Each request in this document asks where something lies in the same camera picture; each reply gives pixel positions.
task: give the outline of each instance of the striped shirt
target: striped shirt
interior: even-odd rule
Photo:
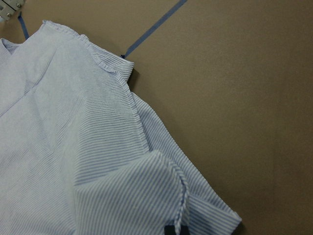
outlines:
[[[134,64],[44,21],[0,41],[0,234],[229,235],[241,218],[152,108]]]

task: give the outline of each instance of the shirt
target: shirt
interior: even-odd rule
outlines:
[[[229,235],[241,218],[132,93],[134,64],[44,21],[0,43],[0,234]]]

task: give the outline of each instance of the light blue striped shirt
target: light blue striped shirt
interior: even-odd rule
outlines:
[[[133,63],[53,22],[0,41],[0,234],[229,235],[241,218],[127,80]]]

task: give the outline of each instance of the blue tape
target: blue tape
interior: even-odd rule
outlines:
[[[132,44],[125,55],[121,55],[122,58],[127,57],[133,52],[143,41],[145,41],[157,28],[159,28],[168,18],[171,17],[181,6],[183,6],[187,0],[180,0],[176,3],[168,12],[165,13],[151,28],[149,28],[137,41]]]
[[[22,12],[19,13],[18,19],[19,19],[19,22],[20,22],[20,24],[22,26],[24,37],[27,40],[29,38],[29,35],[28,35],[28,32],[27,32],[27,28],[26,28],[25,22],[24,22],[24,20],[22,18]]]

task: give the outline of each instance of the brown cardboard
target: brown cardboard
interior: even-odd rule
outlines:
[[[124,54],[177,0],[22,8]],[[313,234],[313,1],[189,0],[128,60],[131,89],[243,219],[236,235]],[[23,42],[14,15],[0,37]]]

